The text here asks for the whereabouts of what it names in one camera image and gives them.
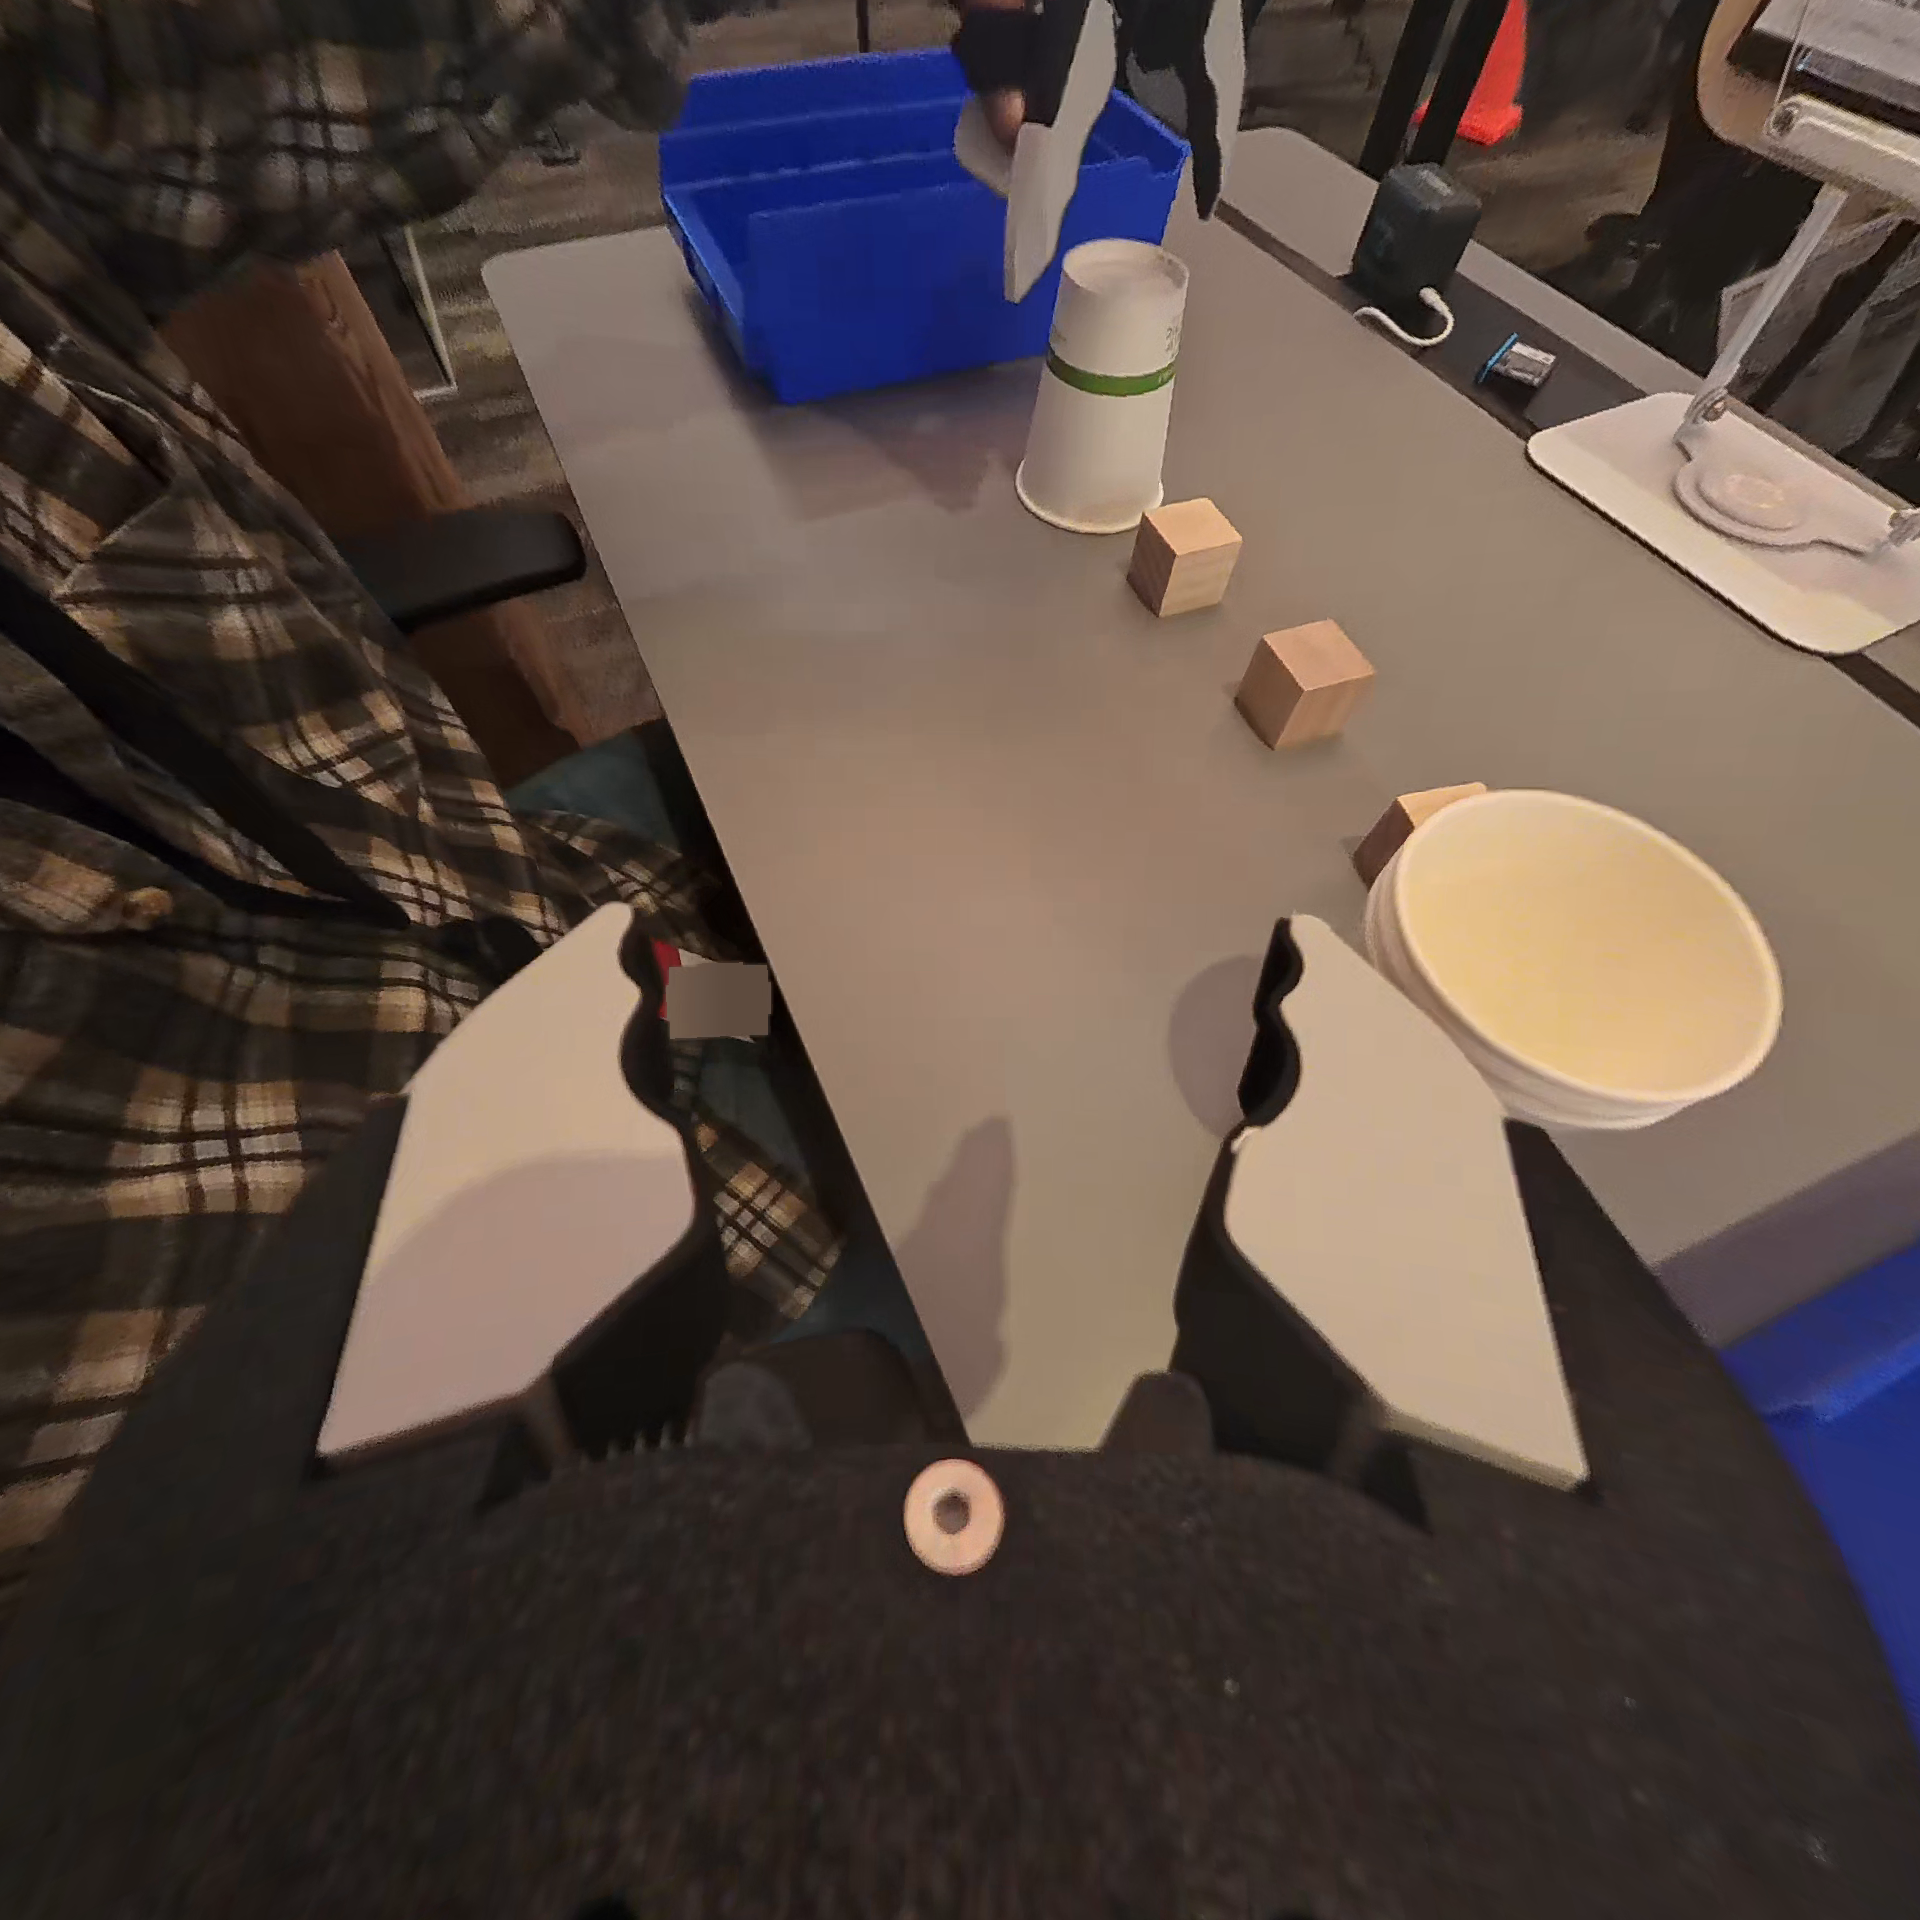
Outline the white paper cup green stripe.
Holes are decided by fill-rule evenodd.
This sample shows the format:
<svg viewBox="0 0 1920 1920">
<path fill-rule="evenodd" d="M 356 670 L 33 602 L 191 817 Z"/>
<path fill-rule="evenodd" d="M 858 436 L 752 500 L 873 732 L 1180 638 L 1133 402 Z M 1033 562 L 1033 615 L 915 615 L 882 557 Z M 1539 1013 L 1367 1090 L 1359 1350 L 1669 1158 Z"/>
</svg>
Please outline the white paper cup green stripe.
<svg viewBox="0 0 1920 1920">
<path fill-rule="evenodd" d="M 1083 536 L 1130 532 L 1161 504 L 1188 270 L 1130 238 L 1064 256 L 1025 456 L 1023 504 Z"/>
</svg>

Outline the black power adapter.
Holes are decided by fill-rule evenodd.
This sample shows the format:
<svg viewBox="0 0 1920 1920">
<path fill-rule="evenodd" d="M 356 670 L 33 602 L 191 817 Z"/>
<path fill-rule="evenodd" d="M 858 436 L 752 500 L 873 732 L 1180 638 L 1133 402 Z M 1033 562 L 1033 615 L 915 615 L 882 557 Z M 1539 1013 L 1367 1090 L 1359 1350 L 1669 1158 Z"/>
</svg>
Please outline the black power adapter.
<svg viewBox="0 0 1920 1920">
<path fill-rule="evenodd" d="M 1439 161 L 1388 170 L 1361 229 L 1349 285 L 1377 303 L 1444 295 L 1482 224 L 1482 199 Z"/>
</svg>

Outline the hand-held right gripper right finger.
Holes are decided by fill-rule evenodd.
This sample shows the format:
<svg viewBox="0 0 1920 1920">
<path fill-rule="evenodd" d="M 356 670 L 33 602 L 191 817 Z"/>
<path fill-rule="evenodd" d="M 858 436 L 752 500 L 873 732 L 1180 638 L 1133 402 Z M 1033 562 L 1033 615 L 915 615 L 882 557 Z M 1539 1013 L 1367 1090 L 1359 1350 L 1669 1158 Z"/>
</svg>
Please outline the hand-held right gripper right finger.
<svg viewBox="0 0 1920 1920">
<path fill-rule="evenodd" d="M 1365 1490 L 1442 1449 L 1553 1490 L 1593 1470 L 1504 1113 L 1332 927 L 1272 929 L 1172 1295 L 1215 1447 Z"/>
</svg>

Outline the person's left hand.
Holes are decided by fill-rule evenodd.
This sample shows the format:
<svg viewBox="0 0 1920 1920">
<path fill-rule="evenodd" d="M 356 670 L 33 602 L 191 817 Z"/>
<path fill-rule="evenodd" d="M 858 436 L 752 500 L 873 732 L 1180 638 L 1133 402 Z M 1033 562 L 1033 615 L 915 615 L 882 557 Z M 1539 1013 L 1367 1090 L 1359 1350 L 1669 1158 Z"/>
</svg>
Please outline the person's left hand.
<svg viewBox="0 0 1920 1920">
<path fill-rule="evenodd" d="M 1036 58 L 1040 6 L 957 1 L 951 53 L 993 136 L 1011 151 L 1025 126 L 1025 84 Z"/>
</svg>

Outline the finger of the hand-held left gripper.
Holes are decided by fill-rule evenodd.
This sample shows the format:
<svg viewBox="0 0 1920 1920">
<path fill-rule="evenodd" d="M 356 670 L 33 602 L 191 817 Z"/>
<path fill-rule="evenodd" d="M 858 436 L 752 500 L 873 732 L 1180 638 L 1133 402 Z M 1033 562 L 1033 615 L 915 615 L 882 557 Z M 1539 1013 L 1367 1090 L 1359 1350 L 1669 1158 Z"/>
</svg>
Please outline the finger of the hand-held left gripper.
<svg viewBox="0 0 1920 1920">
<path fill-rule="evenodd" d="M 1113 88 L 1113 5 L 1028 6 L 1011 16 L 1007 50 L 1023 117 L 1004 189 L 1004 293 L 1023 301 L 1056 258 L 1088 136 Z"/>
<path fill-rule="evenodd" d="M 1245 93 L 1243 1 L 1123 1 L 1120 88 L 1188 144 L 1195 215 L 1216 213 Z"/>
</svg>

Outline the blue plastic divider bin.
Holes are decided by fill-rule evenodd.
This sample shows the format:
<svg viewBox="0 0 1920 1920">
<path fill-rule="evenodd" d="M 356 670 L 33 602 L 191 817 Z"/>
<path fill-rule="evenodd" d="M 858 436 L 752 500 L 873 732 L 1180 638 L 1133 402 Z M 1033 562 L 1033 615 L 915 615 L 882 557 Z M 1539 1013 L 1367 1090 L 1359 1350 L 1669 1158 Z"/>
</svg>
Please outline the blue plastic divider bin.
<svg viewBox="0 0 1920 1920">
<path fill-rule="evenodd" d="M 1045 351 L 1064 266 L 1004 297 L 1004 202 L 953 152 L 947 48 L 698 74 L 665 218 L 745 370 L 829 400 Z"/>
</svg>

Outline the person in plaid shirt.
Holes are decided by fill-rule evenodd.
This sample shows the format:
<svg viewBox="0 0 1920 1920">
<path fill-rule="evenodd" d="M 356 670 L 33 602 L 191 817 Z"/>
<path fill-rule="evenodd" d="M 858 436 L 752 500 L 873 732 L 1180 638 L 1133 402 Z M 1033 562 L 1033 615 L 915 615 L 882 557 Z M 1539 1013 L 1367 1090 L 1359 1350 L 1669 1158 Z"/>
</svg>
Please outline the person in plaid shirt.
<svg viewBox="0 0 1920 1920">
<path fill-rule="evenodd" d="M 599 904 L 759 959 L 661 836 L 517 808 L 163 341 L 457 208 L 557 112 L 665 129 L 683 5 L 4 5 L 4 1614 L 313 1169 Z"/>
</svg>

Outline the white base board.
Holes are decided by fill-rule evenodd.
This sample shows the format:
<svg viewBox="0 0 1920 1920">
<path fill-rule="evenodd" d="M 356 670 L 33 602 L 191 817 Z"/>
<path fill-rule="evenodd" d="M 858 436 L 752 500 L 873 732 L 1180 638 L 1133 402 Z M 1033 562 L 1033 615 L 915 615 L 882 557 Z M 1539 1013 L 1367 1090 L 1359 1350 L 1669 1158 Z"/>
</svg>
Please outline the white base board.
<svg viewBox="0 0 1920 1920">
<path fill-rule="evenodd" d="M 1727 390 L 1652 392 L 1531 436 L 1555 484 L 1811 655 L 1915 629 L 1915 506 Z"/>
</svg>

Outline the dark teal pants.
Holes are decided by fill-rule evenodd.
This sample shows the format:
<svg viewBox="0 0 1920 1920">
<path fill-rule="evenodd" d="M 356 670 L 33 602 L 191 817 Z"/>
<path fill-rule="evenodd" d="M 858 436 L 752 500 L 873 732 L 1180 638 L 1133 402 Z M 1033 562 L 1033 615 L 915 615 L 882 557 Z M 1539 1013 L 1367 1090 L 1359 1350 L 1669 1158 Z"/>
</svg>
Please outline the dark teal pants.
<svg viewBox="0 0 1920 1920">
<path fill-rule="evenodd" d="M 682 751 L 663 721 L 599 741 L 529 776 L 509 806 L 609 847 L 639 878 L 653 936 L 715 961 L 764 958 L 729 863 Z M 906 1284 L 826 1206 L 828 1141 L 792 1120 L 769 1039 L 671 1041 L 675 1106 L 693 1125 L 715 1182 L 732 1337 L 754 1343 L 866 1329 L 927 1360 L 929 1340 Z"/>
</svg>

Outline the black metal leg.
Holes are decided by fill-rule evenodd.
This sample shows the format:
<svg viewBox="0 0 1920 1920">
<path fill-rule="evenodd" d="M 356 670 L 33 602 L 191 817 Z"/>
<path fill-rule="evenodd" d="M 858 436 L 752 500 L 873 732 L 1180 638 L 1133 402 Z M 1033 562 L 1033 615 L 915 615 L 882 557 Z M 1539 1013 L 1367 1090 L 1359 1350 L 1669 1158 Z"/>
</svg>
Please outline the black metal leg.
<svg viewBox="0 0 1920 1920">
<path fill-rule="evenodd" d="M 1413 1 L 1385 68 L 1359 166 L 1381 180 L 1403 164 L 1444 161 L 1459 138 L 1507 1 Z"/>
</svg>

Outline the light wooden cube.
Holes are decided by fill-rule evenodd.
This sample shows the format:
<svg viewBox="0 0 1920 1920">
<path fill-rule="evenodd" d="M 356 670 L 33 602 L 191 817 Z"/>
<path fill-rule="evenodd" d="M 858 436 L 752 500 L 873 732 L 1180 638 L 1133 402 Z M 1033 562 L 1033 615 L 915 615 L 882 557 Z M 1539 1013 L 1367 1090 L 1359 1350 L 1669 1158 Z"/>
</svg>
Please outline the light wooden cube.
<svg viewBox="0 0 1920 1920">
<path fill-rule="evenodd" d="M 1331 617 L 1260 638 L 1232 702 L 1272 750 L 1343 735 L 1377 684 L 1377 668 Z"/>
<path fill-rule="evenodd" d="M 1393 856 L 1439 812 L 1450 808 L 1451 804 L 1459 804 L 1463 800 L 1482 798 L 1489 790 L 1490 788 L 1482 781 L 1468 781 L 1428 785 L 1393 798 L 1393 802 L 1388 802 L 1388 806 L 1381 812 L 1381 816 L 1373 820 L 1373 825 L 1352 852 L 1352 863 L 1361 881 L 1367 888 L 1371 888 L 1384 876 L 1385 866 L 1393 862 Z"/>
<path fill-rule="evenodd" d="M 1241 532 L 1209 497 L 1165 500 L 1148 510 L 1125 580 L 1155 617 L 1216 608 L 1241 557 Z"/>
</svg>

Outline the orange cone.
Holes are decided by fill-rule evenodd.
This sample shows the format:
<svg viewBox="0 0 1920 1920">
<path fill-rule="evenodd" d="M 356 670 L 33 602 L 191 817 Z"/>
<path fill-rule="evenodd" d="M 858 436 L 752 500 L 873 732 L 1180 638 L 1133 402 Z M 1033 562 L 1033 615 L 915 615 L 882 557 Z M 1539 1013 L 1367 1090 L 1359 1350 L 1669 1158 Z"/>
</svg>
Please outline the orange cone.
<svg viewBox="0 0 1920 1920">
<path fill-rule="evenodd" d="M 1457 136 L 1476 148 L 1504 144 L 1522 127 L 1522 86 L 1530 53 L 1530 6 L 1507 1 L 1500 30 L 1482 65 Z"/>
</svg>

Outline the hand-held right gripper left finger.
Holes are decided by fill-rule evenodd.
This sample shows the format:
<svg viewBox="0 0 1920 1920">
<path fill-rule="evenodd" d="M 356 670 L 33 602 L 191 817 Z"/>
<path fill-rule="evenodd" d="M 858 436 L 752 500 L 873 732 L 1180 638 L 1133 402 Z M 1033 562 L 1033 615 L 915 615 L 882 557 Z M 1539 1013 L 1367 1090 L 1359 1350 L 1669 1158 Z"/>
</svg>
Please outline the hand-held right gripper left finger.
<svg viewBox="0 0 1920 1920">
<path fill-rule="evenodd" d="M 563 1434 L 563 1352 L 711 1222 L 687 1132 L 623 1061 L 659 999 L 653 942 L 604 904 L 411 1079 L 320 1458 L 501 1413 Z"/>
</svg>

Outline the white metal stand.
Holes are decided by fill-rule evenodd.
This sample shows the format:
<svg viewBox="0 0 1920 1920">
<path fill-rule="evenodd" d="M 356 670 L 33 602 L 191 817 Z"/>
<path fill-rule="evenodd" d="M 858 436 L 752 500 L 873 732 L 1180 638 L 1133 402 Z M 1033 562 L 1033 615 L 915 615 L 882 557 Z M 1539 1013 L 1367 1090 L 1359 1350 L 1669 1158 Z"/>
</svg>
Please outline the white metal stand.
<svg viewBox="0 0 1920 1920">
<path fill-rule="evenodd" d="M 1856 487 L 1833 495 L 1817 468 L 1731 418 L 1737 374 L 1853 193 L 1915 213 L 1915 13 L 1904 6 L 1805 6 L 1792 36 L 1769 144 L 1823 177 L 1808 216 L 1719 351 L 1672 441 L 1679 503 L 1703 526 L 1773 550 L 1831 548 L 1863 562 L 1915 541 L 1915 510 L 1880 510 Z"/>
</svg>

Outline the brown wooden chair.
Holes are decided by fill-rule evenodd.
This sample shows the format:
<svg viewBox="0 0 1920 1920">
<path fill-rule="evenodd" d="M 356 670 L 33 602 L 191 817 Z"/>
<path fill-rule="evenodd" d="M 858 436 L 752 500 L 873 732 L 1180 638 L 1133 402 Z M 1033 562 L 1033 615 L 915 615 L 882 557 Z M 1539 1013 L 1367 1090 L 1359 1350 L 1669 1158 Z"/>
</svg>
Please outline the brown wooden chair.
<svg viewBox="0 0 1920 1920">
<path fill-rule="evenodd" d="M 483 506 L 338 254 L 251 266 L 172 314 L 161 335 L 336 544 Z M 605 695 L 581 679 L 563 645 L 567 621 L 540 610 L 556 589 L 401 638 L 501 783 L 652 720 L 632 687 Z"/>
</svg>

